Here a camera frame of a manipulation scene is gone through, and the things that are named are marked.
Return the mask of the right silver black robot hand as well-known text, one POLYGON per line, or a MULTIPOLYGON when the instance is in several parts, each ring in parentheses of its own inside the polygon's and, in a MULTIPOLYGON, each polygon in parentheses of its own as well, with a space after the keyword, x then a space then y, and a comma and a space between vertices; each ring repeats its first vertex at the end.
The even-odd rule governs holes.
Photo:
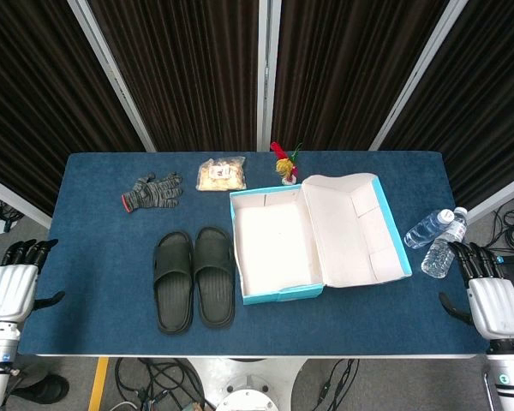
POLYGON ((506 259, 474 243, 449 241, 447 245, 462 266, 470 311, 456 309, 448 296, 440 292, 444 310, 474 326, 488 341, 514 339, 514 285, 501 270, 506 259))

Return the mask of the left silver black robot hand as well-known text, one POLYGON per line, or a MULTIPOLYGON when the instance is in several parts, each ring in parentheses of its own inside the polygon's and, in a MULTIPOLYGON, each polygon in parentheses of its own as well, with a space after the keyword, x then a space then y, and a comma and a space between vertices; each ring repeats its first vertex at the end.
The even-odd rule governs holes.
POLYGON ((57 239, 31 239, 6 249, 0 263, 0 322, 22 323, 31 313, 53 307, 64 298, 63 290, 49 298, 36 297, 39 276, 57 244, 57 239))

